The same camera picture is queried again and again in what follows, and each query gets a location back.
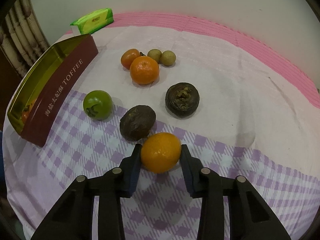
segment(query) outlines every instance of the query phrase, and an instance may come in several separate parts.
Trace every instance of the tangerine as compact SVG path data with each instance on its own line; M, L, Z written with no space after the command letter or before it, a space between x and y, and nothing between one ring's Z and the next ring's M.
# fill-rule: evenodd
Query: tangerine
M130 66L130 76L140 85L152 83L159 76L159 65L151 57L137 57Z
M181 143L171 133L161 132L151 135L140 152L142 164L151 172L163 173L173 168L181 154Z

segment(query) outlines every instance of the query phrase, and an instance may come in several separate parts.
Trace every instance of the curtain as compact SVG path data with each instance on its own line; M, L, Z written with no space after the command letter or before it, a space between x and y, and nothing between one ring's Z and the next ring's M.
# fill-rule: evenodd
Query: curtain
M22 77L49 48L30 0L16 0L6 15L0 26L0 48Z

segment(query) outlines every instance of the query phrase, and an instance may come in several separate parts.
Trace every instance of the passion fruit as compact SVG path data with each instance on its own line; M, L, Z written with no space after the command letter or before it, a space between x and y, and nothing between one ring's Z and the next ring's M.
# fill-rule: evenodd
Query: passion fruit
M120 133L128 141L137 141L150 133L156 113L150 106L134 106L120 119Z

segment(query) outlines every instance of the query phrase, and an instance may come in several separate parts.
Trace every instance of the persimmon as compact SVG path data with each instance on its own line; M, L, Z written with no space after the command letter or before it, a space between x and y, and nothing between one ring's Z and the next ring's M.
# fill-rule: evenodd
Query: persimmon
M33 99L29 105L26 105L26 107L23 108L22 114L21 114L21 121L23 122L23 124L26 123L26 121L29 117L29 114L31 112L31 109L32 109L33 105L35 104L36 100L37 99Z
M127 50L121 57L121 64L126 68L130 69L132 62L140 57L141 54L137 49L129 49Z
M159 76L159 65L151 57L137 57L130 66L130 76L140 85L152 83Z

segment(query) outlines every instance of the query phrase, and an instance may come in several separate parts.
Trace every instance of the screw head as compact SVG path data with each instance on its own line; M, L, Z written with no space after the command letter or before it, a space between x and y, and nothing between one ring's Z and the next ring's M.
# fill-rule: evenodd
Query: screw head
M84 176L84 175L79 175L79 176L76 178L76 180L77 180L78 182L82 182L82 181L85 180L85 176Z
M112 173L113 174L119 174L119 173L121 173L121 168L119 168L119 167L116 167L116 168L114 168L113 170L112 170Z
M202 169L201 169L201 173L202 173L202 174L209 174L209 173L210 173L210 169L208 169L208 168L202 168Z
M241 183L244 183L247 179L244 176L238 176L237 180Z

